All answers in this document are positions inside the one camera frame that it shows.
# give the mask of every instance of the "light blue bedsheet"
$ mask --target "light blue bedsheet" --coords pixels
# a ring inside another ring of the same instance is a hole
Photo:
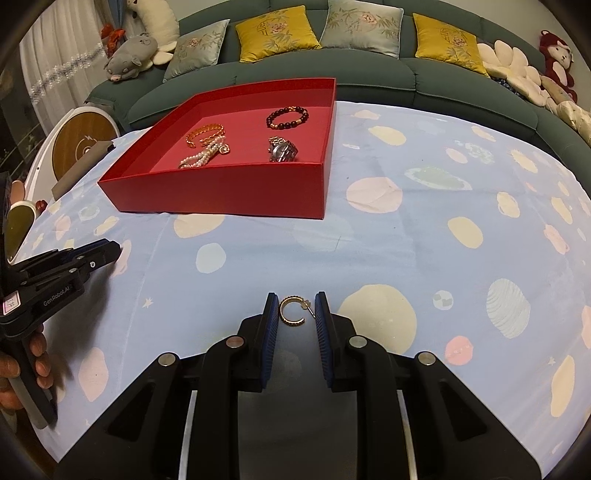
[[[123,247],[47,322],[56,459],[160,353],[206,351],[267,292],[320,290],[388,350],[445,360],[544,474],[564,455],[591,407],[591,202],[572,173],[443,115],[338,102],[335,128],[323,221],[119,213],[96,182],[142,132],[41,215],[20,260]],[[326,389],[313,321],[280,325],[269,389],[239,408],[243,478],[355,477],[355,398]]]

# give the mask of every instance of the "label sticker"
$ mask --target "label sticker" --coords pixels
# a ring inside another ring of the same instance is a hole
[[[20,306],[21,298],[17,290],[16,292],[11,293],[8,297],[4,298],[4,303],[2,304],[2,312],[6,316],[14,309],[17,309]]]

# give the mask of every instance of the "jewelry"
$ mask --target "jewelry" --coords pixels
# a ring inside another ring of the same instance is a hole
[[[190,157],[184,158],[181,160],[181,163],[178,165],[179,168],[190,168],[190,167],[203,167],[206,165],[215,155],[217,152],[220,152],[222,155],[225,155],[230,151],[230,147],[225,143],[226,137],[224,135],[219,135],[215,137],[208,145],[208,147],[199,152],[196,155],[191,155]]]
[[[286,325],[289,325],[290,327],[298,327],[300,325],[303,325],[304,322],[306,321],[306,319],[304,317],[302,317],[300,320],[288,320],[283,315],[283,309],[285,308],[285,306],[290,303],[294,303],[294,302],[299,303],[302,310],[308,310],[308,312],[310,312],[310,314],[312,315],[312,318],[314,320],[316,320],[316,316],[314,315],[314,312],[312,312],[312,309],[310,308],[310,301],[305,300],[302,297],[298,297],[297,295],[292,295],[290,297],[285,297],[283,300],[281,300],[281,303],[279,304],[279,317],[281,318],[281,321],[283,323],[285,323]]]
[[[271,154],[269,161],[284,162],[295,159],[298,150],[289,140],[281,137],[271,137],[269,143],[271,144],[269,147],[269,153]]]
[[[203,147],[207,147],[211,142],[213,142],[214,138],[219,137],[220,135],[226,134],[222,124],[204,125],[203,127],[199,127],[197,129],[193,130],[192,132],[190,132],[187,135],[186,141],[187,141],[187,145],[189,146],[189,148],[197,148],[197,145],[195,145],[195,143],[193,142],[193,138],[195,138],[198,135],[204,134],[205,132],[210,132],[212,130],[216,130],[216,132],[213,135],[210,135],[207,138],[203,138],[203,139],[199,140],[199,143],[201,143],[201,145]]]
[[[285,122],[284,124],[274,124],[273,120],[280,115],[288,112],[298,112],[301,114],[301,117],[298,120],[293,120],[293,122]],[[284,128],[295,128],[298,125],[306,123],[310,115],[308,114],[308,110],[300,106],[286,106],[285,108],[280,108],[279,110],[274,111],[271,115],[267,117],[267,127],[272,128],[273,130],[283,130]]]

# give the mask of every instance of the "hoop earring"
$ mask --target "hoop earring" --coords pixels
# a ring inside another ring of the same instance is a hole
[[[285,323],[286,325],[289,325],[290,327],[299,327],[300,325],[303,325],[304,322],[306,321],[306,319],[304,317],[302,317],[299,320],[288,320],[283,315],[283,309],[285,308],[285,306],[290,303],[294,303],[294,302],[299,303],[302,310],[308,310],[308,312],[310,312],[310,314],[312,315],[312,318],[314,320],[316,320],[316,316],[314,315],[314,312],[312,312],[312,309],[310,308],[310,301],[306,300],[302,297],[299,297],[297,295],[292,295],[290,297],[285,297],[283,300],[281,300],[281,303],[279,304],[279,317],[281,318],[281,321],[283,323]]]

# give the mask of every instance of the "human hand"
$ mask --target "human hand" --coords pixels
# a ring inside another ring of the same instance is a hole
[[[43,325],[33,335],[29,341],[31,353],[37,357],[35,360],[35,370],[37,373],[37,385],[41,388],[50,388],[53,385],[53,374],[51,373],[51,364],[47,355],[47,340],[43,335]],[[21,368],[17,361],[4,353],[0,352],[0,407],[6,410],[20,410],[22,403],[12,389],[8,378],[16,378],[21,374]]]

